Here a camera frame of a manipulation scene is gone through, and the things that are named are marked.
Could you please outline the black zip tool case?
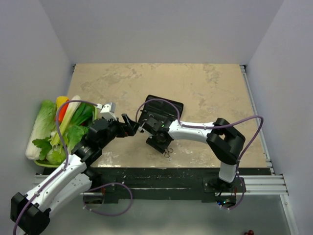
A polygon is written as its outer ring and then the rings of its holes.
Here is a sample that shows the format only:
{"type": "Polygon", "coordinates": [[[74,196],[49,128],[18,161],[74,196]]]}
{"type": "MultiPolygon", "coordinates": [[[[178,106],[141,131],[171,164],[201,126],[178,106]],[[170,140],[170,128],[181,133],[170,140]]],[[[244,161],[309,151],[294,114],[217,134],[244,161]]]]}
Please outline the black zip tool case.
{"type": "Polygon", "coordinates": [[[182,116],[184,104],[178,101],[148,95],[135,114],[137,127],[150,124],[163,126],[166,121],[174,121],[182,116]]]}

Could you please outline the silver scissors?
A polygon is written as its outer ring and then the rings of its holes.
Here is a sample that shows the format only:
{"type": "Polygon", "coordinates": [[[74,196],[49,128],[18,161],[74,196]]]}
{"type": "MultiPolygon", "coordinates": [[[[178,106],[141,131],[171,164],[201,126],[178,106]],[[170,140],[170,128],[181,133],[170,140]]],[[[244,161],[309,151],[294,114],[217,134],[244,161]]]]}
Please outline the silver scissors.
{"type": "Polygon", "coordinates": [[[164,157],[168,160],[168,161],[171,161],[171,154],[173,153],[173,149],[172,148],[166,148],[164,150],[164,157]]]}

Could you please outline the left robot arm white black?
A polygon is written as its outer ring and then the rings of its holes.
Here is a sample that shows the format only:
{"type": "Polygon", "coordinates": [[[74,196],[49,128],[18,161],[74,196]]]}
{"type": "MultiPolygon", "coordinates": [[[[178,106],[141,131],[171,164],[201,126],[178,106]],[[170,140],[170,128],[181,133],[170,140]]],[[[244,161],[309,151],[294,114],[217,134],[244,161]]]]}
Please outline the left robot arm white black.
{"type": "Polygon", "coordinates": [[[139,123],[122,114],[118,119],[100,118],[93,122],[71,154],[46,179],[26,194],[16,193],[11,199],[10,217],[28,235],[39,235],[51,218],[80,193],[96,192],[101,180],[88,169],[102,154],[102,149],[115,138],[134,136],[139,123]]]}

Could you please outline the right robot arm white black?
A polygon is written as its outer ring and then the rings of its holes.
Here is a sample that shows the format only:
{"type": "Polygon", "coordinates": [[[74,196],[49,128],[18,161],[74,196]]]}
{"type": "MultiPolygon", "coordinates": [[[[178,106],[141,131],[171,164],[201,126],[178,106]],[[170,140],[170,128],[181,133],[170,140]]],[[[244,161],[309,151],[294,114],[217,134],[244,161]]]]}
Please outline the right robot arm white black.
{"type": "Polygon", "coordinates": [[[235,187],[239,155],[246,138],[223,118],[215,122],[194,123],[167,118],[164,121],[148,117],[139,131],[149,135],[147,144],[164,153],[172,141],[188,140],[208,144],[221,166],[216,182],[223,192],[235,187]]]}

